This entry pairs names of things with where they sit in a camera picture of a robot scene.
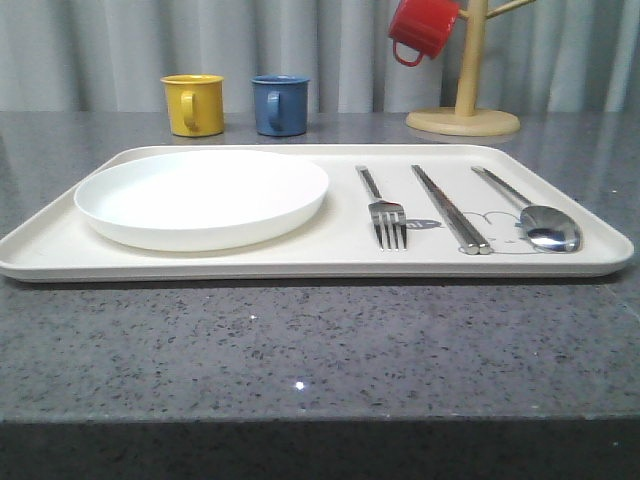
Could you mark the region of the silver metal spoon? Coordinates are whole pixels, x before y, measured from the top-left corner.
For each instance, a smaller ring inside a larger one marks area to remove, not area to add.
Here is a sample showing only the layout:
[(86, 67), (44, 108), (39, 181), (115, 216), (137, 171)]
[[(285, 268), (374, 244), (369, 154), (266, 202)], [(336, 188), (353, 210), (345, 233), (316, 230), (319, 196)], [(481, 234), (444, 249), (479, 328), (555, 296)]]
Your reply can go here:
[(485, 167), (471, 169), (501, 194), (521, 206), (520, 226), (526, 239), (537, 249), (555, 253), (575, 253), (582, 247), (578, 223), (563, 211), (534, 204), (505, 180)]

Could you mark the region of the grey curtain backdrop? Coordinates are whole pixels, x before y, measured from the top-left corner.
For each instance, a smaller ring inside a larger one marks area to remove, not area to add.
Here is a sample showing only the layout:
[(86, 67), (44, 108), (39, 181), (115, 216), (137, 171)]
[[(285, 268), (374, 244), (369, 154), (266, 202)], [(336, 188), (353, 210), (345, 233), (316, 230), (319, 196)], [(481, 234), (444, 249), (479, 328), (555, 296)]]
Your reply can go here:
[[(5, 111), (155, 112), (161, 78), (224, 77), (228, 112), (259, 74), (310, 79), (319, 112), (454, 102), (465, 26), (414, 68), (394, 59), (392, 1), (5, 1)], [(639, 5), (537, 1), (490, 20), (478, 103), (516, 114), (639, 109)]]

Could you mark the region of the beige rabbit serving tray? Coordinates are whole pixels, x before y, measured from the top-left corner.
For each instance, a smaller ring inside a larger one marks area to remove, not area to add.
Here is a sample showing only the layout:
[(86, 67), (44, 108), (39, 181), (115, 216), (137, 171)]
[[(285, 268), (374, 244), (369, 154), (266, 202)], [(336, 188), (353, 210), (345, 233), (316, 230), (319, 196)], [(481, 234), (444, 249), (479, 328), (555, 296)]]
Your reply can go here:
[[(30, 282), (283, 277), (593, 277), (622, 269), (634, 247), (609, 226), (506, 153), (474, 145), (279, 145), (329, 175), (319, 213), (278, 238), (217, 252), (141, 250), (108, 240), (81, 217), (73, 195), (52, 201), (1, 242), (1, 271)], [(489, 241), (489, 255), (467, 255), (411, 166), (420, 165)], [(408, 247), (379, 248), (356, 166), (369, 168), (383, 195), (407, 213)], [(519, 227), (519, 209), (471, 167), (485, 167), (537, 204), (572, 217), (582, 231), (575, 253), (535, 249)]]

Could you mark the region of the white round plate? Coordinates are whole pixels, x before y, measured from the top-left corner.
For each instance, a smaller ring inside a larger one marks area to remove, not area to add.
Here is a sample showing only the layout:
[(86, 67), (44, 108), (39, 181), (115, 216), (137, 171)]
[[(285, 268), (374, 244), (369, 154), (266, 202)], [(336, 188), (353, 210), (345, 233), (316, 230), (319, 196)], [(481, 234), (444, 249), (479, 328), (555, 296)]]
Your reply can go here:
[(329, 176), (309, 160), (256, 150), (153, 155), (85, 179), (74, 202), (104, 237), (143, 249), (241, 247), (310, 220)]

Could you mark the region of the blue enamel mug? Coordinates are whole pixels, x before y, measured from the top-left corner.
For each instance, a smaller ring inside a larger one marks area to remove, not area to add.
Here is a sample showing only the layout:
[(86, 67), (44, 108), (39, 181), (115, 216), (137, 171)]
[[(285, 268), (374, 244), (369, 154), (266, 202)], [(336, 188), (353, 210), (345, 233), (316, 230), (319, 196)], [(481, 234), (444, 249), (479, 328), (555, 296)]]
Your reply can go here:
[(287, 137), (307, 131), (309, 81), (293, 75), (260, 75), (251, 79), (259, 134)]

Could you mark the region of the wooden mug tree stand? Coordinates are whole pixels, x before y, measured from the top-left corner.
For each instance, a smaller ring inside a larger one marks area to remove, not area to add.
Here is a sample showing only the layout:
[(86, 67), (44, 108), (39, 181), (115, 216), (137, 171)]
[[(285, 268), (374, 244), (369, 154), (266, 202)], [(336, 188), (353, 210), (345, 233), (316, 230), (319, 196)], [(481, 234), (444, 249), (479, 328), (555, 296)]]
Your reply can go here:
[(410, 112), (408, 127), (424, 132), (450, 136), (501, 136), (517, 132), (517, 116), (492, 109), (478, 108), (476, 101), (484, 52), (486, 23), (499, 15), (515, 10), (530, 1), (508, 1), (489, 9), (488, 1), (471, 0), (459, 11), (467, 22), (456, 101), (453, 107), (426, 108)]

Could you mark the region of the yellow enamel mug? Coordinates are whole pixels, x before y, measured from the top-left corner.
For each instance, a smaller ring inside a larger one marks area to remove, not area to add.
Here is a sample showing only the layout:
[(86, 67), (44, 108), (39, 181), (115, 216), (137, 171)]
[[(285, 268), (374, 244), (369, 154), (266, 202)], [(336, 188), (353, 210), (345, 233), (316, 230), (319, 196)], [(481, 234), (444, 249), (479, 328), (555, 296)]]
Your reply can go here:
[(205, 137), (224, 131), (223, 81), (223, 76), (212, 74), (178, 74), (161, 78), (174, 135)]

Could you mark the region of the red enamel mug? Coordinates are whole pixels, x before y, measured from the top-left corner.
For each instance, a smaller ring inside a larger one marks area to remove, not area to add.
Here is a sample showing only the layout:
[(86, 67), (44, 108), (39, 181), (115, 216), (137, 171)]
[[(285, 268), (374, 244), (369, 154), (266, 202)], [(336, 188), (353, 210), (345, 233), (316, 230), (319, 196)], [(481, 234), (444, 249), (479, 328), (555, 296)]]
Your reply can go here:
[[(459, 12), (460, 6), (455, 1), (400, 1), (388, 29), (395, 60), (407, 67), (415, 67), (424, 56), (435, 58), (448, 41)], [(398, 53), (399, 44), (416, 51), (416, 59), (402, 58)]]

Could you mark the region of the silver metal fork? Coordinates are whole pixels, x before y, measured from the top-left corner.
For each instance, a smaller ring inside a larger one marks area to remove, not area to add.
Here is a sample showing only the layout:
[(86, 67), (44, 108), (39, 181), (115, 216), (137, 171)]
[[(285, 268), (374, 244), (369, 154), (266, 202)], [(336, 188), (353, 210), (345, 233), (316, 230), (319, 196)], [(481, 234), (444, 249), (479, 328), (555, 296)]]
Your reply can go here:
[(406, 250), (407, 224), (404, 207), (399, 203), (384, 200), (368, 168), (356, 166), (356, 171), (366, 186), (372, 202), (368, 210), (373, 230), (381, 250)]

